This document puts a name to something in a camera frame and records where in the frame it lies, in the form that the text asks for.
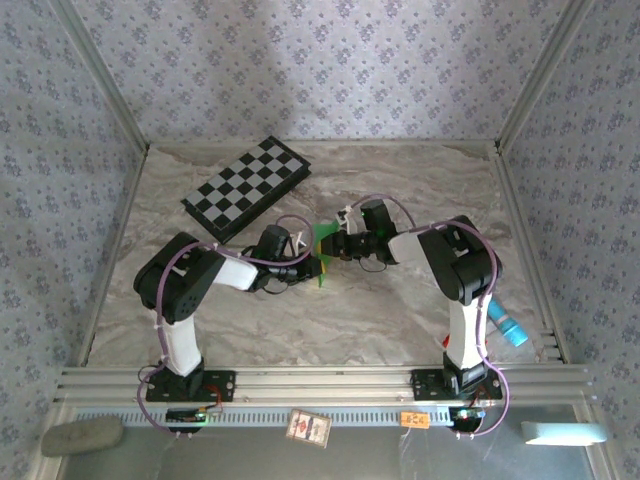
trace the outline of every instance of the green object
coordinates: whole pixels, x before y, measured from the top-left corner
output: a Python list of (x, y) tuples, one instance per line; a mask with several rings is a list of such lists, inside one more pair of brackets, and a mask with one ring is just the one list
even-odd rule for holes
[(320, 242), (323, 238), (328, 237), (332, 233), (336, 233), (340, 230), (340, 225), (337, 220), (334, 220), (332, 223), (316, 223), (313, 225), (313, 234), (315, 236), (315, 243), (313, 245), (313, 251), (318, 256), (318, 258), (322, 261), (324, 273), (322, 273), (318, 277), (318, 286), (322, 287), (324, 283), (324, 277), (326, 276), (326, 271), (329, 268), (329, 263), (331, 263), (332, 257), (328, 255), (323, 255), (322, 253), (318, 253), (320, 248)]

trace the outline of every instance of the aluminum rail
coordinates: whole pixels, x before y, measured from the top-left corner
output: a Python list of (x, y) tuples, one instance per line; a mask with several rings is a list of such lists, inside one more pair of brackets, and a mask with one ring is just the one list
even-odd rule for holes
[[(461, 406), (461, 400), (413, 400), (410, 372), (432, 366), (216, 367), (237, 372), (234, 407)], [(596, 400), (588, 367), (573, 364), (502, 365), (516, 406), (578, 405)], [(67, 368), (54, 402), (65, 406), (131, 406), (137, 369)], [(483, 405), (501, 404), (485, 401)], [(149, 403), (188, 406), (198, 403)]]

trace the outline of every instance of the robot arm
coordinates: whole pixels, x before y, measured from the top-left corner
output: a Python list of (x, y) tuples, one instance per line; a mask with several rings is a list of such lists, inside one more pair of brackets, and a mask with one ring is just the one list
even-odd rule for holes
[[(475, 226), (466, 216), (452, 220)], [(446, 225), (422, 233), (405, 232), (389, 241), (389, 250), (398, 263), (425, 259), (440, 290), (449, 299), (449, 344), (444, 353), (444, 382), (454, 393), (473, 388), (484, 380), (483, 361), (488, 295), (477, 324), (479, 297), (491, 281), (491, 260), (482, 243), (461, 228)], [(498, 275), (502, 264), (498, 259)]]
[[(282, 261), (289, 239), (286, 229), (269, 225), (253, 247), (251, 256), (271, 262)], [(160, 277), (174, 255), (197, 242), (188, 233), (179, 233), (138, 272), (133, 288), (146, 308), (155, 310)], [(271, 278), (294, 284), (321, 273), (320, 260), (311, 256), (288, 267), (257, 267), (206, 247), (196, 247), (185, 253), (171, 269), (162, 295), (162, 332), (168, 352), (168, 369), (179, 377), (188, 378), (204, 368), (196, 343), (194, 313), (212, 284), (255, 292)]]
[[(188, 233), (179, 233), (138, 272), (133, 288), (145, 307), (156, 308), (160, 277), (171, 258), (182, 248), (197, 242)], [(162, 296), (162, 330), (169, 370), (187, 377), (202, 364), (196, 343), (194, 313), (211, 284), (249, 290), (257, 276), (255, 265), (204, 247), (190, 250), (176, 262)]]
[[(367, 231), (334, 233), (322, 240), (322, 253), (343, 260), (375, 254), (387, 265), (426, 259), (450, 300), (450, 339), (443, 358), (445, 386), (454, 395), (472, 389), (487, 375), (483, 356), (487, 354), (484, 339), (490, 296), (483, 303), (480, 324), (477, 315), (478, 299), (491, 281), (489, 252), (473, 234), (447, 222), (423, 232), (397, 234), (382, 200), (364, 203), (361, 211)], [(452, 221), (475, 230), (466, 216)], [(498, 275), (501, 271), (498, 259)]]

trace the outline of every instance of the wall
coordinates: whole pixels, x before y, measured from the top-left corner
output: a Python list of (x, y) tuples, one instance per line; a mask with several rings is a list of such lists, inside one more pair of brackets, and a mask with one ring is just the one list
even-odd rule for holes
[(487, 139), (565, 0), (75, 0), (145, 138)]
[(45, 0), (0, 22), (0, 478), (21, 478), (75, 360), (139, 155)]
[(640, 6), (596, 2), (508, 158), (572, 359), (640, 477)]

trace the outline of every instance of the mounting plate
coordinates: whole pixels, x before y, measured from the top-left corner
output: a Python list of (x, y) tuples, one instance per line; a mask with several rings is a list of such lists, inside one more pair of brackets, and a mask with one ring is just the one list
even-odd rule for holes
[(165, 368), (149, 379), (147, 388), (147, 402), (202, 402), (212, 403), (217, 401), (217, 393), (220, 392), (220, 401), (233, 401), (236, 388), (236, 372), (233, 370), (205, 370), (202, 384), (191, 398), (187, 398), (183, 385), (175, 382), (175, 375)]
[(502, 388), (498, 374), (493, 370), (487, 372), (487, 377), (477, 383), (469, 391), (460, 392), (459, 395), (453, 395), (451, 391), (445, 387), (444, 375), (441, 368), (411, 370), (411, 387), (413, 388), (413, 399), (415, 401), (426, 400), (468, 400), (475, 398), (478, 393), (478, 400), (501, 400)]

